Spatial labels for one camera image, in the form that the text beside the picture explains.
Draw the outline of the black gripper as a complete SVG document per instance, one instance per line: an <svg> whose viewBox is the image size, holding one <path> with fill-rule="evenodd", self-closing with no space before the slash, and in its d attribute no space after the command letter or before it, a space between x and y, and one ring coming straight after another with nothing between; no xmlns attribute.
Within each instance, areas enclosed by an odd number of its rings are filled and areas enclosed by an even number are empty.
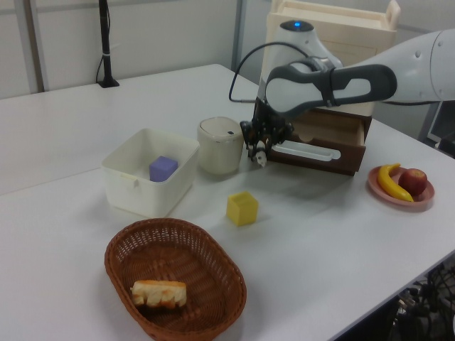
<svg viewBox="0 0 455 341"><path fill-rule="evenodd" d="M259 97L255 100L252 119L241 121L240 128L249 159L255 158L259 141L263 144L264 152L270 153L274 145L283 143L294 132L293 125L276 114L268 103Z"/></svg>

